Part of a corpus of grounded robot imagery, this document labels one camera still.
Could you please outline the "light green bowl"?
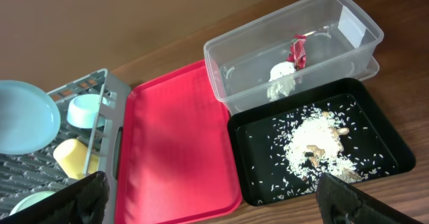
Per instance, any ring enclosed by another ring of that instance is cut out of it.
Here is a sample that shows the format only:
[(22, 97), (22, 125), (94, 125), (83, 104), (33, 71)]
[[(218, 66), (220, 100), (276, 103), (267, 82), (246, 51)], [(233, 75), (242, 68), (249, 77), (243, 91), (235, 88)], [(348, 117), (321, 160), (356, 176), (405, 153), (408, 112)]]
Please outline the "light green bowl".
[(53, 194), (55, 194), (55, 192), (49, 191), (49, 190), (33, 193), (33, 194), (29, 195), (28, 197), (25, 197), (24, 199), (19, 201), (16, 204), (16, 206), (14, 206), (14, 208), (12, 208), (9, 215), (14, 215), (15, 213), (20, 212), (20, 211), (38, 203), (38, 202), (40, 202), (40, 201), (50, 197)]

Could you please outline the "light blue plate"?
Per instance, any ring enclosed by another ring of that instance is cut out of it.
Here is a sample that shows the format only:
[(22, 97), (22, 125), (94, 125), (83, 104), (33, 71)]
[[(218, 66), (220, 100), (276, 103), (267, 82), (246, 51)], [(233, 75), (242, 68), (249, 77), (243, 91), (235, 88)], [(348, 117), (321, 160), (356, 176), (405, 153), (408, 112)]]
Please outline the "light blue plate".
[(17, 80), (1, 81), (2, 154), (29, 154), (46, 147), (60, 124), (59, 109), (43, 90)]

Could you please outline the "red snack wrapper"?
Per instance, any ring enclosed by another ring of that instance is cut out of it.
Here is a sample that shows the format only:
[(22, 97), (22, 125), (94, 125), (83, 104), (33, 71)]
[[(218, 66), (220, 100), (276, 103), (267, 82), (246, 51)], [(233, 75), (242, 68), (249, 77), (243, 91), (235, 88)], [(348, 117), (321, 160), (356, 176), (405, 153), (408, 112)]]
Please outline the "red snack wrapper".
[(306, 36), (296, 34), (292, 39), (288, 57), (286, 60), (294, 65), (296, 70), (302, 70), (306, 66), (306, 51), (304, 45)]

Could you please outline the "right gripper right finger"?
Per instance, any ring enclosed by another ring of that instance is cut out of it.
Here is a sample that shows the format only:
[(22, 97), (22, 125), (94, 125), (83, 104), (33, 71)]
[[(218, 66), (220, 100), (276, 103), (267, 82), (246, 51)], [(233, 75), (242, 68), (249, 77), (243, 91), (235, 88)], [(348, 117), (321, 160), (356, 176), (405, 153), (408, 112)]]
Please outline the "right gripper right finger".
[(331, 174), (321, 175), (316, 201), (324, 224), (421, 224)]

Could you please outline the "light blue small bowl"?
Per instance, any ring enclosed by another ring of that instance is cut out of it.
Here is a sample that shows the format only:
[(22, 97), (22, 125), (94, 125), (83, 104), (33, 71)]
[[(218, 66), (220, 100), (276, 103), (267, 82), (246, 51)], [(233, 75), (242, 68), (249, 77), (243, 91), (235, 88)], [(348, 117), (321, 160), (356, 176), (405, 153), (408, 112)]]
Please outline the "light blue small bowl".
[(67, 122), (81, 129), (92, 129), (99, 112), (99, 99), (98, 94), (84, 94), (73, 98), (68, 106)]

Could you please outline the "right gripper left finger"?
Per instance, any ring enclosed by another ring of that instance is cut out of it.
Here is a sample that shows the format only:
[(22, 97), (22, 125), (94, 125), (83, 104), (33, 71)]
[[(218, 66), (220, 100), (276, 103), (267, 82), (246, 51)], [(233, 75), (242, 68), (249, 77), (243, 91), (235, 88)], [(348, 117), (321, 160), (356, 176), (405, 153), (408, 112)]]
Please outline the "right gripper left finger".
[(1, 224), (101, 224), (109, 200), (109, 183), (97, 171), (1, 220)]

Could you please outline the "yellow plastic cup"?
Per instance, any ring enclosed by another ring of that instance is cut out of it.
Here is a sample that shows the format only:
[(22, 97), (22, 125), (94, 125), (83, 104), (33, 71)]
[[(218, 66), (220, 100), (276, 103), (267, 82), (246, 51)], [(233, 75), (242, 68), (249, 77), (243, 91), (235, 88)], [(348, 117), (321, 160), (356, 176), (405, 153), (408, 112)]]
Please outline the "yellow plastic cup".
[(59, 144), (53, 153), (54, 159), (69, 178), (84, 178), (84, 164), (88, 148), (78, 139), (68, 139)]

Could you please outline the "white paper napkin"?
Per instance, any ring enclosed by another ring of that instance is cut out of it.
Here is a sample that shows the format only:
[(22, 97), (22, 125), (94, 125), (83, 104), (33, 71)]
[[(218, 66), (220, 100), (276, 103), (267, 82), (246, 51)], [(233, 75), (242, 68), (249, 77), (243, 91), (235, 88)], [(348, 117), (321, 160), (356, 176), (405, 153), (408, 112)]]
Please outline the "white paper napkin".
[(295, 90), (296, 82), (289, 77), (295, 71), (294, 63), (288, 61), (280, 62), (270, 70), (270, 86), (267, 89), (267, 98), (270, 102), (287, 97)]

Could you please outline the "rice and food scraps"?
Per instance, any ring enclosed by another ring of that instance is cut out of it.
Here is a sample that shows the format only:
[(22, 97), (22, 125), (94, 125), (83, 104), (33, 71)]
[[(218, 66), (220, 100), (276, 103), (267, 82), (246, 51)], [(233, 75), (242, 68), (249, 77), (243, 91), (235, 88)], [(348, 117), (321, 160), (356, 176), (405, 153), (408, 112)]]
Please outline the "rice and food scraps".
[(323, 173), (347, 183), (389, 176), (388, 149), (355, 105), (307, 105), (244, 125), (248, 202), (264, 205), (316, 191)]

